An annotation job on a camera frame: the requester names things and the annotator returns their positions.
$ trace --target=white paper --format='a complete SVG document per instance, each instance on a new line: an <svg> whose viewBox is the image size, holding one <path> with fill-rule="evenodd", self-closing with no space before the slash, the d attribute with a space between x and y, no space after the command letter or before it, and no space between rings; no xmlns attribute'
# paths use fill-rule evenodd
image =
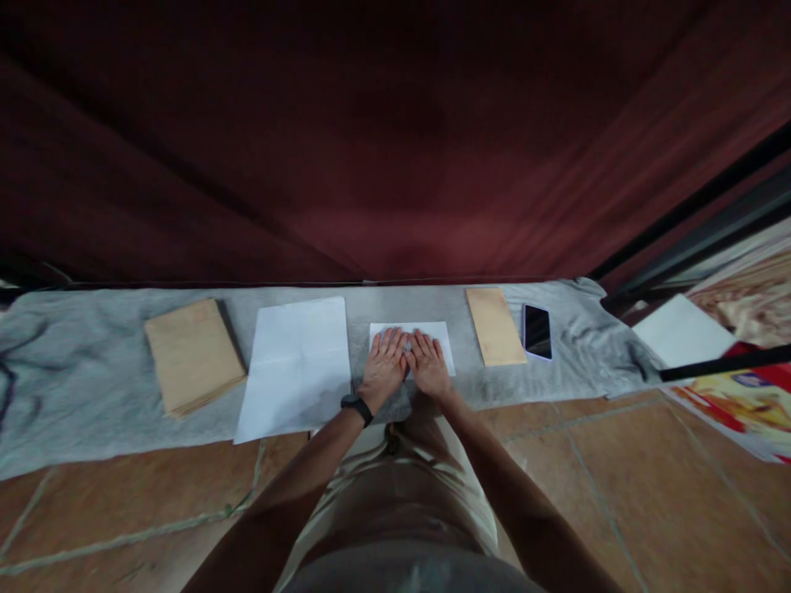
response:
<svg viewBox="0 0 791 593"><path fill-rule="evenodd" d="M632 330L669 367L720 358L737 342L684 295L675 295Z"/></svg>
<svg viewBox="0 0 791 593"><path fill-rule="evenodd" d="M442 355L445 357L445 365L447 372L450 376L456 376L456 367L453 366L453 354L451 353L451 340L447 337L447 323L444 321L406 321L403 323L389 323L389 324L371 324L371 333L368 338L368 351L371 351L373 345L373 338L377 334L383 333L387 328L401 328L401 331L414 333L419 329L424 334L431 336L431 339L438 339L442 345ZM406 377L412 379L412 371Z"/></svg>
<svg viewBox="0 0 791 593"><path fill-rule="evenodd" d="M233 442L320 426L338 413L351 381L342 296L259 309Z"/></svg>

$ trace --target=floor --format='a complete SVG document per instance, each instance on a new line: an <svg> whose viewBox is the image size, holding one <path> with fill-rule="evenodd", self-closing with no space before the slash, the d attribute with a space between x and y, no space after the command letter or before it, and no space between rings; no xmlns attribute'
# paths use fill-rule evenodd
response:
<svg viewBox="0 0 791 593"><path fill-rule="evenodd" d="M791 467L755 460L659 392L481 416L626 591L791 591ZM155 451L0 483L0 591L179 591L306 442Z"/></svg>

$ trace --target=finger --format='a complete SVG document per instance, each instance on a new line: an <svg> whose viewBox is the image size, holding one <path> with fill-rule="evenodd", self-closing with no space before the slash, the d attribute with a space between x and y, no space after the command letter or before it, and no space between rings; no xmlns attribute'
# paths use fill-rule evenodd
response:
<svg viewBox="0 0 791 593"><path fill-rule="evenodd" d="M393 328L385 329L384 335L381 337L381 343L379 344L379 353L384 354L387 352L387 347L390 345L390 338L393 335Z"/></svg>
<svg viewBox="0 0 791 593"><path fill-rule="evenodd" d="M387 356L390 357L395 356L396 349L398 348L398 342L401 339L401 335L403 335L403 333L401 332L401 328L395 328L395 331L393 332L393 339L387 345Z"/></svg>
<svg viewBox="0 0 791 593"><path fill-rule="evenodd" d="M437 356L437 353L434 352L434 346L431 344L431 336L428 334L423 334L423 351L426 353L426 356Z"/></svg>
<svg viewBox="0 0 791 593"><path fill-rule="evenodd" d="M437 353L437 356L439 357L439 359L444 364L445 363L445 355L442 354L442 345L439 343L438 339L434 340L434 351Z"/></svg>
<svg viewBox="0 0 791 593"><path fill-rule="evenodd" d="M379 342L381 341L381 334L376 334L373 337L373 344L371 344L370 356L376 356L379 353Z"/></svg>
<svg viewBox="0 0 791 593"><path fill-rule="evenodd" d="M417 352L415 353L417 356L428 356L428 351L423 341L423 332L419 329L414 331L414 340L410 340L410 343L412 344L412 348L417 347Z"/></svg>
<svg viewBox="0 0 791 593"><path fill-rule="evenodd" d="M420 347L420 340L418 340L418 337L414 334L410 335L410 346L415 357L422 358L424 356L423 349Z"/></svg>
<svg viewBox="0 0 791 593"><path fill-rule="evenodd" d="M418 361L414 357L414 352L405 352L404 358L406 358L406 364L409 365L409 368L412 369L412 371L415 371L418 368Z"/></svg>
<svg viewBox="0 0 791 593"><path fill-rule="evenodd" d="M401 337L398 338L398 344L395 345L395 355L400 356L404 353L404 348L406 348L406 342L410 339L410 335L407 332L401 334Z"/></svg>

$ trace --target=black phone screen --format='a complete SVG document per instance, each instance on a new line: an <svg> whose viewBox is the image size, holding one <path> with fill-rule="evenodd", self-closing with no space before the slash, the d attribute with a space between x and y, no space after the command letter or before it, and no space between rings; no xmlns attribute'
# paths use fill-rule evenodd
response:
<svg viewBox="0 0 791 593"><path fill-rule="evenodd" d="M523 342L525 350L548 360L552 359L550 314L538 307L525 305Z"/></svg>

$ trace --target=wrist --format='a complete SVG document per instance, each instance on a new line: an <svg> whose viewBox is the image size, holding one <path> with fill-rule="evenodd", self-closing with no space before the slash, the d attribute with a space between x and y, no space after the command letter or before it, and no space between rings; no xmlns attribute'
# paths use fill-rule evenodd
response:
<svg viewBox="0 0 791 593"><path fill-rule="evenodd" d="M381 408L384 399L371 387L365 385L364 383L360 385L355 393L357 397L359 397L365 404L368 406L368 409L371 410L371 414L376 416L379 412L379 408Z"/></svg>
<svg viewBox="0 0 791 593"><path fill-rule="evenodd" d="M441 409L454 407L460 398L459 392L454 389L453 385L449 385L433 396L434 401Z"/></svg>

